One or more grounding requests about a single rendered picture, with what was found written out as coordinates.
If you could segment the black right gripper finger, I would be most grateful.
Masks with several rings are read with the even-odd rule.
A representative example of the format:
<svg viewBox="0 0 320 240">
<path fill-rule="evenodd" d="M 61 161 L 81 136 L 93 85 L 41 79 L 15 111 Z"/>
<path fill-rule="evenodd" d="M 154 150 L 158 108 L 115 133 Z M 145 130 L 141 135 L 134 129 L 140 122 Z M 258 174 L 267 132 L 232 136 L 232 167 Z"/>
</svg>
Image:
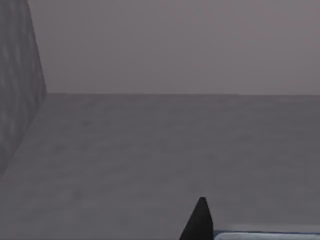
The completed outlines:
<svg viewBox="0 0 320 240">
<path fill-rule="evenodd" d="M 207 199 L 201 196 L 178 240 L 213 240 L 214 224 Z"/>
</svg>

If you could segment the pale blue-grey object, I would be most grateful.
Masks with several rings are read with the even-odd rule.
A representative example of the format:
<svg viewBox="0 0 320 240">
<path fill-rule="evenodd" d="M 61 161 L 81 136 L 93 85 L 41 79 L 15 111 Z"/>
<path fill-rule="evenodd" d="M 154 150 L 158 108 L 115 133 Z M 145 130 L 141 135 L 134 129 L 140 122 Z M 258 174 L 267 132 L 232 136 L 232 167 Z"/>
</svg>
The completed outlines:
<svg viewBox="0 0 320 240">
<path fill-rule="evenodd" d="M 225 231 L 213 240 L 320 240 L 320 233 Z"/>
</svg>

